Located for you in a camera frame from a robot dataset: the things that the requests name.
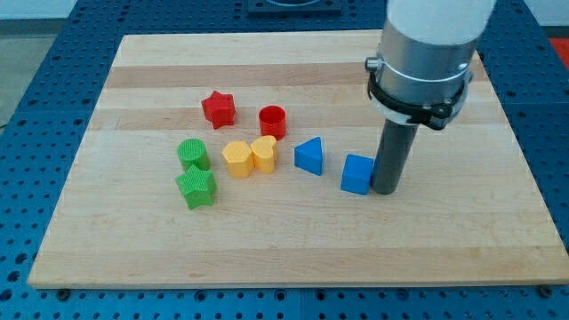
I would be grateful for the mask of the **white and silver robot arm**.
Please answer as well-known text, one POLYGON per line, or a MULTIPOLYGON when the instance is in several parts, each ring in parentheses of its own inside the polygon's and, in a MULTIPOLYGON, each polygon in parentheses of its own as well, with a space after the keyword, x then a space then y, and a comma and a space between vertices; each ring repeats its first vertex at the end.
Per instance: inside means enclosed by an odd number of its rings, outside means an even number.
POLYGON ((442 130, 461 112, 470 62, 495 0, 391 0, 365 62, 368 96, 399 125, 442 130))

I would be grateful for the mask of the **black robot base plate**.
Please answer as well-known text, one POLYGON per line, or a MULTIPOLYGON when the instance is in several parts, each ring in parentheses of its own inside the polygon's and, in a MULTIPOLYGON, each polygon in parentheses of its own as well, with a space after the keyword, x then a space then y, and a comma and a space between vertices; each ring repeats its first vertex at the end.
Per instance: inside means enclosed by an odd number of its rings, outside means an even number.
POLYGON ((250 14, 341 13, 341 0, 245 0, 250 14))

